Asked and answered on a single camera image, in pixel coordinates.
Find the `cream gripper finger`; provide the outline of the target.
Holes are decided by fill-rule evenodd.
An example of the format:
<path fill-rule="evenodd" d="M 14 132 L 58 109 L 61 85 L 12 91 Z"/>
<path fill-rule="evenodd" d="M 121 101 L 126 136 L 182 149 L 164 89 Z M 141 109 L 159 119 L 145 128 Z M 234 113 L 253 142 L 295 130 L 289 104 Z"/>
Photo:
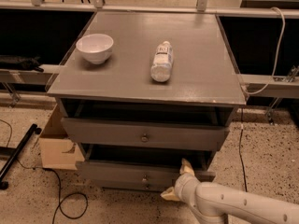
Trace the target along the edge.
<path fill-rule="evenodd" d="M 161 197 L 167 201 L 179 202 L 180 198 L 175 194 L 175 188 L 170 187 L 161 193 Z"/>
<path fill-rule="evenodd" d="M 181 160 L 181 167 L 179 169 L 179 173 L 181 175 L 190 174 L 192 176 L 195 176 L 192 165 L 186 159 Z"/>

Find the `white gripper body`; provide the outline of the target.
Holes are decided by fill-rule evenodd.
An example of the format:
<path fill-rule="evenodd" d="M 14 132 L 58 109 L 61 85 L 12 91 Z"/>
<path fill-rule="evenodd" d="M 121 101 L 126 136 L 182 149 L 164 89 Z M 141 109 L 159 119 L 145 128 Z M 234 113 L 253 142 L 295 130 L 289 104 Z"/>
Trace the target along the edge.
<path fill-rule="evenodd" d="M 195 204 L 195 191 L 200 181 L 191 174 L 181 175 L 175 183 L 175 194 L 186 204 Z"/>

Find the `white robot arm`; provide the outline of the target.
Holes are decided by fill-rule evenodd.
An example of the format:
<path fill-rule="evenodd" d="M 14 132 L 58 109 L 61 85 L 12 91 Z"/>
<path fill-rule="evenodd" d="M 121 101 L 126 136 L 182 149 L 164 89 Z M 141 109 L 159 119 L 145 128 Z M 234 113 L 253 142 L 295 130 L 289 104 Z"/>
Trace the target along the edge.
<path fill-rule="evenodd" d="M 199 224 L 228 224 L 228 216 L 250 224 L 299 224 L 298 204 L 201 182 L 186 159 L 181 160 L 175 185 L 163 191 L 161 197 L 186 203 Z"/>

